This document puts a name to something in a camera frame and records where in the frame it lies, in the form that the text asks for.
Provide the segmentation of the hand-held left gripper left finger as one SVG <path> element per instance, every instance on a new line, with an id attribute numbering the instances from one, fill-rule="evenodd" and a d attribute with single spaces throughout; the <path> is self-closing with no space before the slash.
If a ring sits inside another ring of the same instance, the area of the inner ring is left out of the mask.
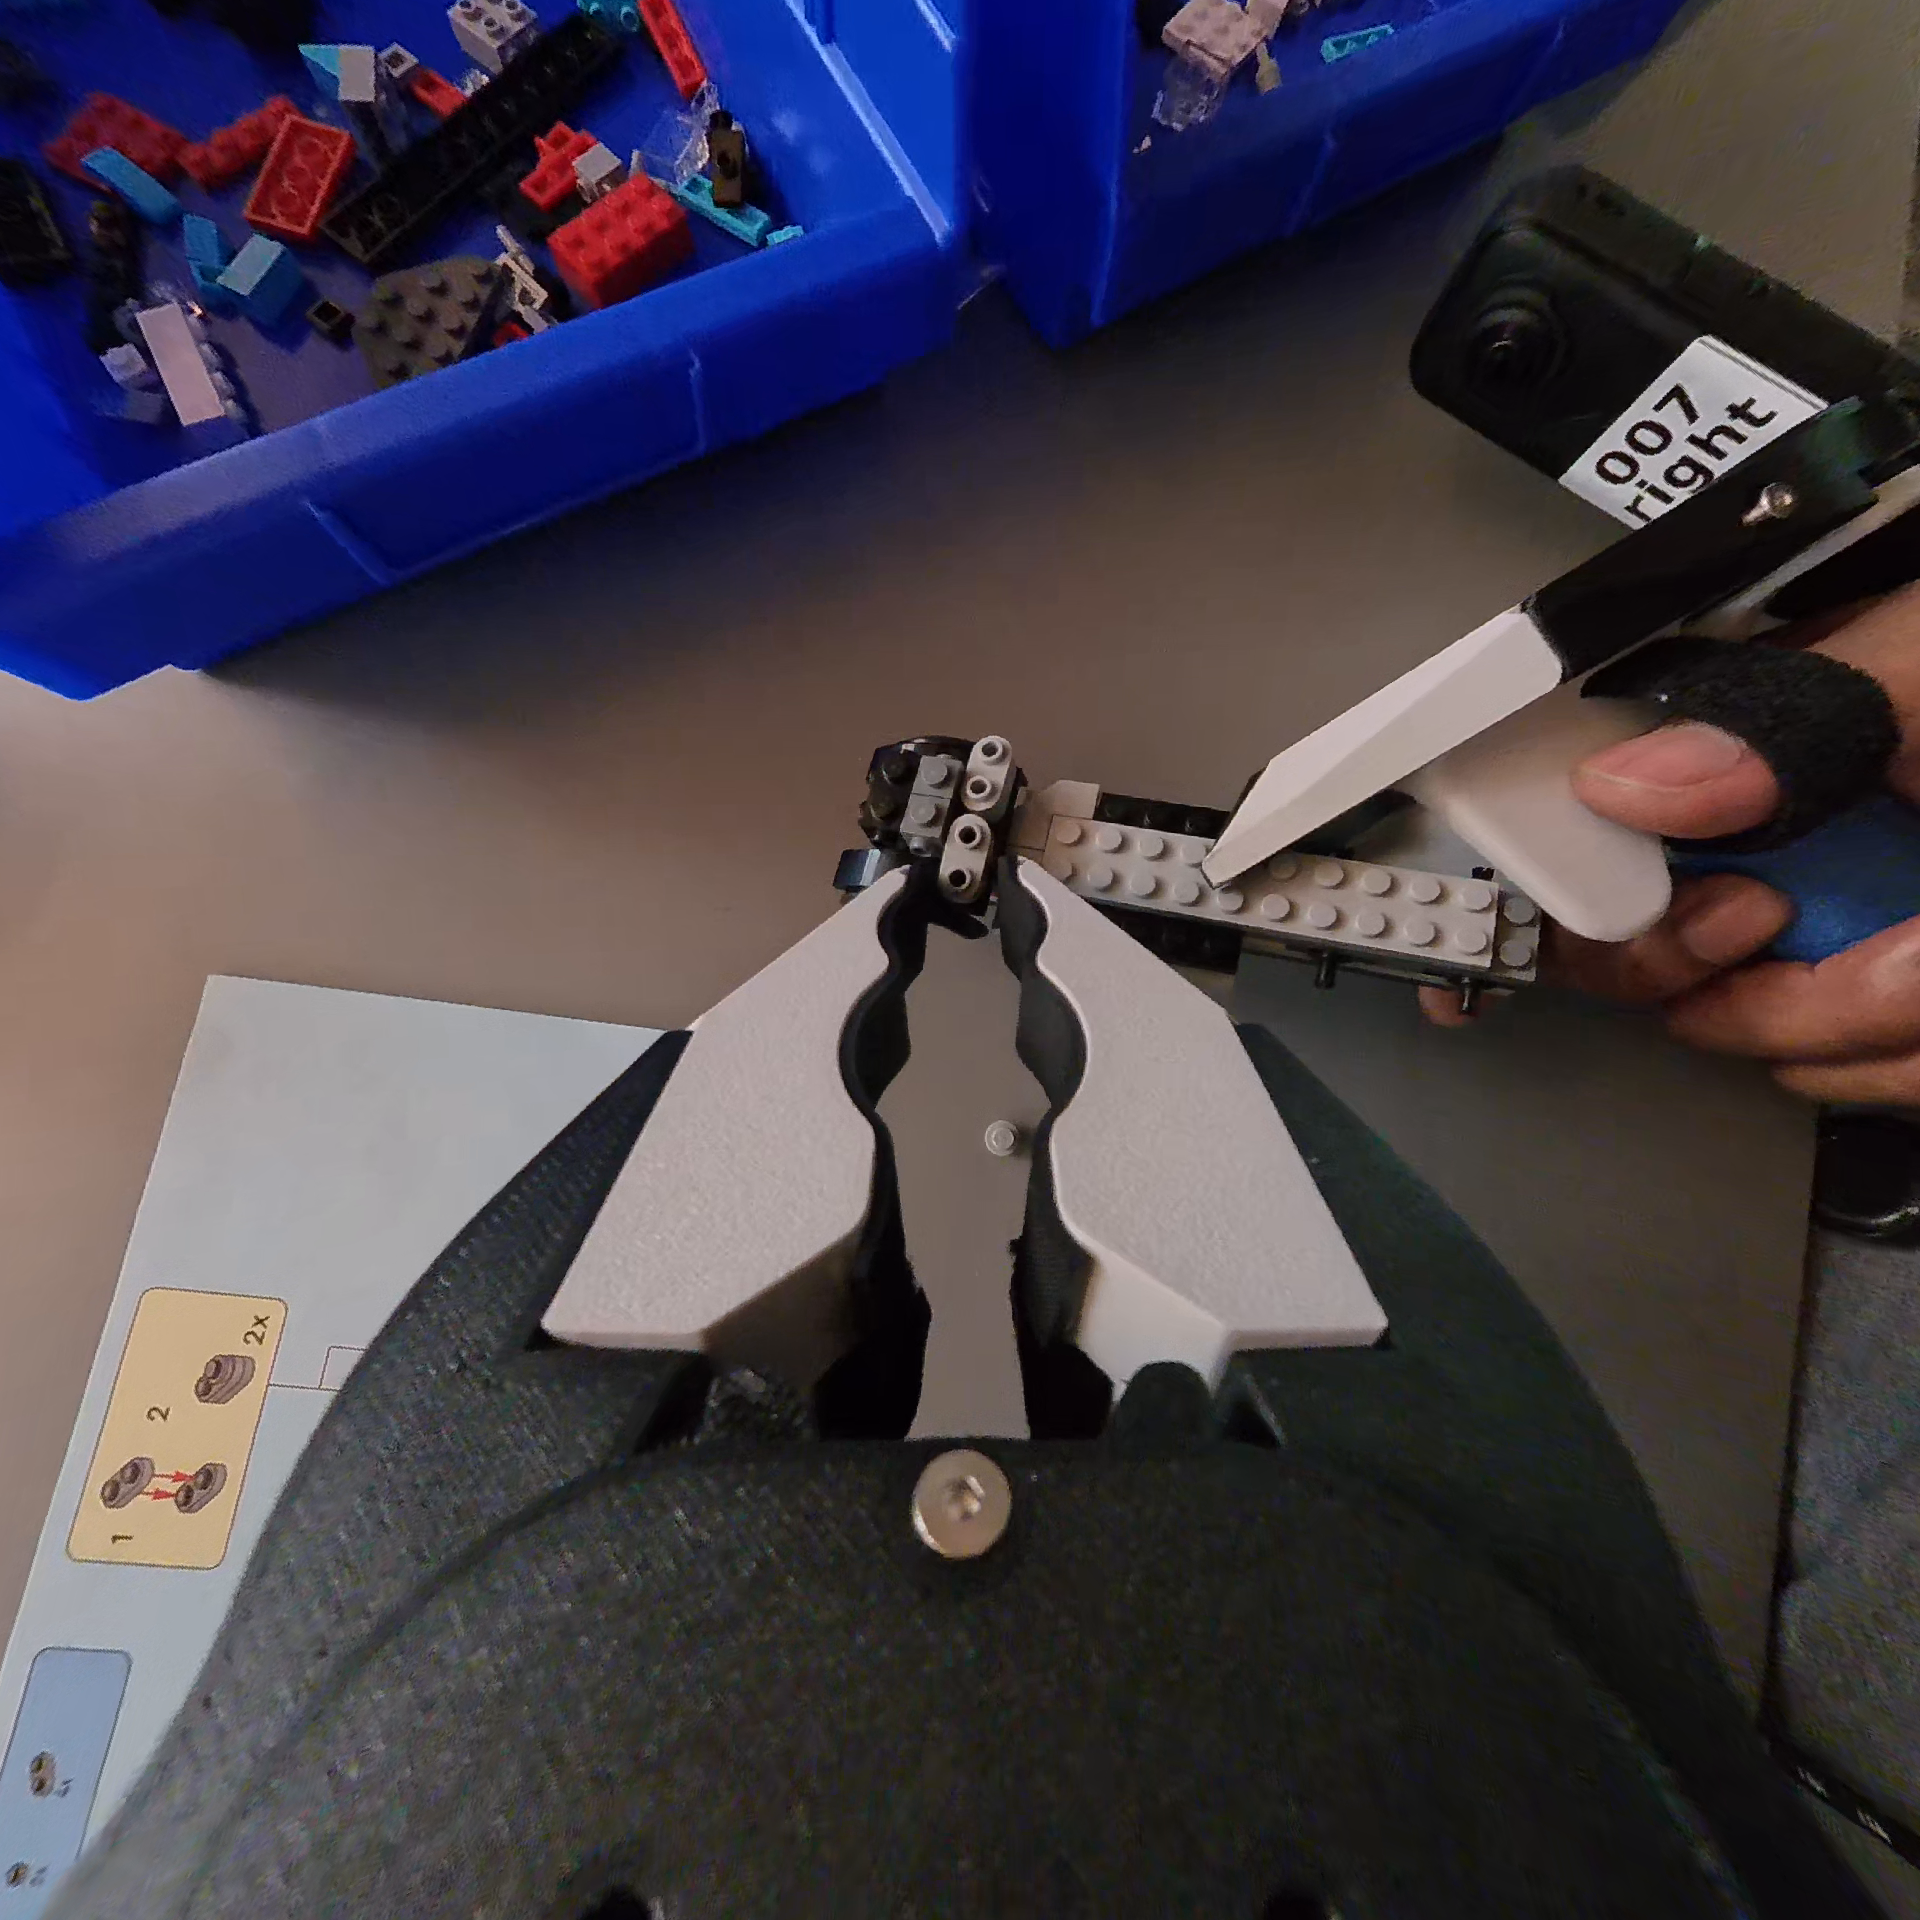
<path id="1" fill-rule="evenodd" d="M 698 1017 L 543 1313 L 609 1352 L 846 1353 L 875 1131 L 842 1041 L 890 955 L 890 874 Z"/>

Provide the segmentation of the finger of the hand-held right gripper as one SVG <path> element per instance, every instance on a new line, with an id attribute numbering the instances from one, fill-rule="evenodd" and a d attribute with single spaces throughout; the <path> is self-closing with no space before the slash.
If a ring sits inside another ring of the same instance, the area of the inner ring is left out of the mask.
<path id="1" fill-rule="evenodd" d="M 1555 693 L 1564 673 L 1527 610 L 1495 615 L 1276 755 L 1207 853 L 1205 875 L 1214 884 L 1237 880 Z"/>

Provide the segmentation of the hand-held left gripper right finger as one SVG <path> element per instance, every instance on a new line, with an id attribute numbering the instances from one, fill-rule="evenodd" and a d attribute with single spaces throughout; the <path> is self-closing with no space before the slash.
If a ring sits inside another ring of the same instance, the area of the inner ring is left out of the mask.
<path id="1" fill-rule="evenodd" d="M 1046 1096 L 1017 1268 L 1041 1353 L 1124 1385 L 1374 1346 L 1385 1311 L 1223 1008 L 1036 863 L 1001 866 L 998 936 Z"/>

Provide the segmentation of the grey toy brick model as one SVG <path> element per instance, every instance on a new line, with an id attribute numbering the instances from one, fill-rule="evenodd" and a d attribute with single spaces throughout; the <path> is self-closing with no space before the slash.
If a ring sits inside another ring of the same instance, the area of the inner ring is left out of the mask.
<path id="1" fill-rule="evenodd" d="M 858 843 L 839 855 L 842 898 L 887 874 L 931 874 L 951 928 L 988 928 L 1006 857 L 1037 863 L 1159 960 L 1231 977 L 1245 955 L 1305 965 L 1318 987 L 1345 975 L 1402 978 L 1458 1005 L 1515 992 L 1538 975 L 1538 907 L 1495 871 L 1469 875 L 1379 865 L 1356 851 L 1391 803 L 1363 803 L 1353 825 L 1287 849 L 1227 884 L 1205 855 L 1229 817 L 1215 807 L 1121 796 L 1095 783 L 1031 784 L 994 827 L 991 890 L 973 905 L 940 891 L 940 853 L 979 739 L 907 737 L 879 745 L 858 809 Z"/>

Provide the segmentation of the blue plastic bin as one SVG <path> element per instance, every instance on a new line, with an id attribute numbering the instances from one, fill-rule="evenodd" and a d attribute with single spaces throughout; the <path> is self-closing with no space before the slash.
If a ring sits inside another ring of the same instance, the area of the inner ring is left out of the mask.
<path id="1" fill-rule="evenodd" d="M 1132 5 L 970 5 L 975 249 L 1029 325 L 1073 346 L 1643 59 L 1678 12 L 1433 5 L 1301 92 L 1242 93 L 1195 130 L 1145 140 Z"/>
<path id="2" fill-rule="evenodd" d="M 954 325 L 970 5 L 693 5 L 803 239 L 309 418 L 121 465 L 5 309 L 5 674 L 205 668 L 757 436 Z"/>

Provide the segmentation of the person's right forearm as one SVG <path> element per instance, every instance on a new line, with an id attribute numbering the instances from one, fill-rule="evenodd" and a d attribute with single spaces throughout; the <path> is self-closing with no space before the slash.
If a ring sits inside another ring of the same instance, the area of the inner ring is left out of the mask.
<path id="1" fill-rule="evenodd" d="M 1812 1221 L 1866 1242 L 1917 1244 L 1917 1117 L 1826 1108 L 1815 1129 Z"/>

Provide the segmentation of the person's right hand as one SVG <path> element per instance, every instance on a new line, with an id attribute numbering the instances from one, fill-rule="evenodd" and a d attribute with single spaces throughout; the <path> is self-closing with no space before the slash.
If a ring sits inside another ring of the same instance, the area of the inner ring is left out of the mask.
<path id="1" fill-rule="evenodd" d="M 1663 724 L 1573 771 L 1594 815 L 1679 839 L 1770 823 L 1779 784 L 1763 756 L 1705 724 Z M 1766 963 L 1787 900 L 1738 874 L 1679 880 L 1669 915 L 1630 944 L 1549 928 L 1553 983 L 1659 1013 L 1685 1045 L 1765 1064 L 1825 1105 L 1916 1108 L 1917 921 L 1819 965 Z"/>

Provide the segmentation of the toy instruction booklet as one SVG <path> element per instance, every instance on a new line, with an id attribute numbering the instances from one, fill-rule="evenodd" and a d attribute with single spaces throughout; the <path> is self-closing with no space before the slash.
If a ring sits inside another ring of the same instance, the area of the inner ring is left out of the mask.
<path id="1" fill-rule="evenodd" d="M 42 1916 L 186 1701 L 299 1453 L 452 1234 L 657 1041 L 430 1000 L 210 977 L 5 1657 L 5 1916 Z M 81 1561 L 153 1297 L 278 1303 L 210 1569 Z"/>

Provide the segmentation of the pile of grey white toy bricks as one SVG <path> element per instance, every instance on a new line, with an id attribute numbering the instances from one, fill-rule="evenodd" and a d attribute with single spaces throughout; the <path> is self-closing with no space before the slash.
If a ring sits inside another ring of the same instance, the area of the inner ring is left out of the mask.
<path id="1" fill-rule="evenodd" d="M 1423 25 L 1433 3 L 1134 3 L 1135 137 L 1188 132 L 1237 96 L 1301 92 Z"/>

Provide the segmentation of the pile of red black toy bricks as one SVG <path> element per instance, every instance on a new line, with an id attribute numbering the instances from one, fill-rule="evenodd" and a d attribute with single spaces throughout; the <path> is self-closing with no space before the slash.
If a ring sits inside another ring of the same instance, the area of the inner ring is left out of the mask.
<path id="1" fill-rule="evenodd" d="M 693 5 L 5 5 L 5 309 L 121 465 L 803 239 Z"/>

